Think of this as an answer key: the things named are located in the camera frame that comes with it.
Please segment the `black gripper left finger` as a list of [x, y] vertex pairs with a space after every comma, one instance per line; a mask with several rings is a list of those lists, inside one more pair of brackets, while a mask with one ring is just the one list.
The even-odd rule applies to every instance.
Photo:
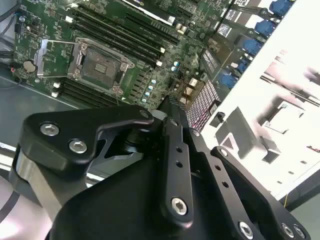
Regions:
[[126, 105], [35, 113], [23, 121], [12, 171], [54, 220], [68, 200], [86, 189], [99, 140], [110, 144], [126, 130], [148, 135], [161, 130], [165, 178], [159, 208], [169, 222], [188, 228], [194, 210], [189, 148], [183, 142], [187, 125], [186, 114], [174, 104], [152, 112]]

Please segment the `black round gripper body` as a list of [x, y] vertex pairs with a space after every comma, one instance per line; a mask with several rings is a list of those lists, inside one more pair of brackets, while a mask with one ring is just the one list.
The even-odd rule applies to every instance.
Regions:
[[61, 209], [51, 240], [194, 240], [161, 213], [163, 139], [146, 158], [79, 193]]

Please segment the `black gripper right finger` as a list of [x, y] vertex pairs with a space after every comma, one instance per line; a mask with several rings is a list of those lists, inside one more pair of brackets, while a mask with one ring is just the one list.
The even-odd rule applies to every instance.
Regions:
[[310, 234], [225, 148], [208, 149], [169, 97], [160, 209], [194, 240], [308, 240]]

